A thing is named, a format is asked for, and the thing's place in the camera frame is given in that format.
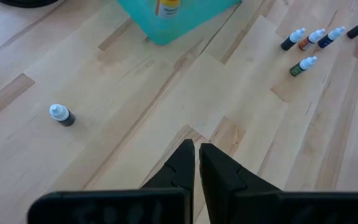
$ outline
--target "white bottle cap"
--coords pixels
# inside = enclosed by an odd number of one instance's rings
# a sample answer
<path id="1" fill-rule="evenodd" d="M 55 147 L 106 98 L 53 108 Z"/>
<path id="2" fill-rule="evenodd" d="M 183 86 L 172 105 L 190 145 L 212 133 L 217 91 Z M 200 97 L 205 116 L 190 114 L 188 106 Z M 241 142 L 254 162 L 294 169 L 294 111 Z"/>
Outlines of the white bottle cap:
<path id="1" fill-rule="evenodd" d="M 68 109 L 65 106 L 59 104 L 50 106 L 49 113 L 52 118 L 57 121 L 65 121 L 69 115 Z"/>
<path id="2" fill-rule="evenodd" d="M 336 40 L 339 36 L 341 36 L 345 32 L 345 29 L 346 29 L 345 27 L 338 27 L 332 30 L 328 34 L 328 38 L 330 38 L 331 40 Z"/>
<path id="3" fill-rule="evenodd" d="M 319 39 L 323 37 L 325 31 L 326 29 L 320 29 L 312 32 L 309 35 L 309 40 L 312 41 L 313 43 L 316 43 Z"/>
<path id="4" fill-rule="evenodd" d="M 314 63 L 316 62 L 317 57 L 313 56 L 313 57 L 308 57 L 305 58 L 301 61 L 301 63 L 299 64 L 299 66 L 303 69 L 303 70 L 307 70 L 309 68 L 311 68 Z"/>
<path id="5" fill-rule="evenodd" d="M 294 43 L 298 42 L 299 40 L 302 39 L 303 34 L 305 34 L 305 31 L 306 31 L 305 28 L 296 30 L 295 32 L 293 32 L 293 33 L 290 35 L 290 40 L 291 40 L 292 42 L 294 42 Z"/>

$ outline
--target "label on container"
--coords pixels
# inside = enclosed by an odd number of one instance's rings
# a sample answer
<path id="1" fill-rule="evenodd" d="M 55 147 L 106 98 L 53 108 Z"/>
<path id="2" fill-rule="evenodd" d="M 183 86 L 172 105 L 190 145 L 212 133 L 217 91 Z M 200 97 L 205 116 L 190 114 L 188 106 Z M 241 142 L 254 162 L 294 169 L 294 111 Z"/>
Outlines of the label on container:
<path id="1" fill-rule="evenodd" d="M 299 64 L 299 63 L 290 69 L 290 73 L 291 73 L 291 75 L 293 75 L 294 77 L 297 76 L 297 75 L 299 75 L 299 74 L 302 73 L 303 71 L 304 71 L 304 70 L 300 67 L 300 64 Z"/>
<path id="2" fill-rule="evenodd" d="M 309 37 L 303 39 L 300 43 L 299 43 L 299 47 L 302 50 L 308 50 L 310 46 L 312 46 L 313 43 L 310 42 Z"/>
<path id="3" fill-rule="evenodd" d="M 328 35 L 325 36 L 324 38 L 322 38 L 319 42 L 318 42 L 318 45 L 321 47 L 321 48 L 325 48 L 327 47 L 330 43 L 334 42 L 333 40 L 331 40 L 330 38 L 328 38 Z"/>
<path id="4" fill-rule="evenodd" d="M 157 7 L 156 15 L 161 18 L 173 18 L 179 11 L 180 0 L 159 0 Z"/>

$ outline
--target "dark object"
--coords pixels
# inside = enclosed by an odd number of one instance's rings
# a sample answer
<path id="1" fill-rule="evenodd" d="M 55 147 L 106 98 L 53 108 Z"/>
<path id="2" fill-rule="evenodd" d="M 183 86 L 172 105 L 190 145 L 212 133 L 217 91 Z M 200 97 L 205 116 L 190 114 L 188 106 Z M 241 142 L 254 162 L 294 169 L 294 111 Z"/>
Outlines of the dark object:
<path id="1" fill-rule="evenodd" d="M 334 42 L 334 40 L 331 40 L 327 34 L 323 38 L 321 38 L 321 40 L 318 41 L 318 46 L 323 49 L 323 48 L 327 47 L 332 42 Z"/>
<path id="2" fill-rule="evenodd" d="M 290 69 L 290 73 L 293 77 L 297 77 L 299 74 L 304 72 L 305 70 L 302 69 L 301 63 L 296 64 L 294 67 Z"/>
<path id="3" fill-rule="evenodd" d="M 42 7 L 57 2 L 58 0 L 0 0 L 4 4 L 15 7 L 34 8 Z"/>
<path id="4" fill-rule="evenodd" d="M 35 201 L 30 224 L 193 223 L 195 149 L 184 140 L 139 190 L 56 192 Z"/>
<path id="5" fill-rule="evenodd" d="M 58 192 L 31 206 L 28 223 L 193 223 L 195 153 L 185 140 L 139 190 Z M 358 223 L 358 193 L 283 192 L 212 144 L 200 173 L 211 224 Z"/>
<path id="6" fill-rule="evenodd" d="M 71 113 L 70 110 L 68 110 L 68 117 L 66 120 L 64 121 L 58 121 L 61 125 L 63 126 L 71 126 L 72 124 L 74 124 L 75 121 L 75 116 Z"/>
<path id="7" fill-rule="evenodd" d="M 358 193 L 283 192 L 212 144 L 200 161 L 211 224 L 358 223 Z"/>
<path id="8" fill-rule="evenodd" d="M 347 37 L 353 39 L 358 36 L 358 26 L 355 26 L 347 33 Z"/>
<path id="9" fill-rule="evenodd" d="M 284 42 L 281 44 L 281 48 L 283 50 L 289 50 L 292 46 L 294 46 L 296 43 L 292 42 L 290 37 L 288 37 Z"/>

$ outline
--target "blue bottle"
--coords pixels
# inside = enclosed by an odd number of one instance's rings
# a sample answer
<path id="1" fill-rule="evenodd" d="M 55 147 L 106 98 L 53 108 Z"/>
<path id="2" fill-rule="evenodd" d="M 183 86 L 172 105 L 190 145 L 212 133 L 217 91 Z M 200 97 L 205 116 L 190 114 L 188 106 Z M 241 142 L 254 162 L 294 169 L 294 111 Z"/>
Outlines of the blue bottle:
<path id="1" fill-rule="evenodd" d="M 334 42 L 334 40 L 340 37 L 345 32 L 345 29 L 345 27 L 338 27 L 332 30 L 329 34 L 318 41 L 319 47 L 322 49 L 327 47 L 330 43 Z"/>

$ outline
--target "plastic bin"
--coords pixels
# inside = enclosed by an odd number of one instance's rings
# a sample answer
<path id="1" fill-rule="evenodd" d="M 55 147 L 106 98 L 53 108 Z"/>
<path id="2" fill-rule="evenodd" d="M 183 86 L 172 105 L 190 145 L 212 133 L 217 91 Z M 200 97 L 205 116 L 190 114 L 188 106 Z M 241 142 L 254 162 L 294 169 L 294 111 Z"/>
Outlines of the plastic bin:
<path id="1" fill-rule="evenodd" d="M 165 45 L 241 0 L 181 0 L 174 18 L 155 15 L 157 0 L 118 0 L 148 37 Z"/>

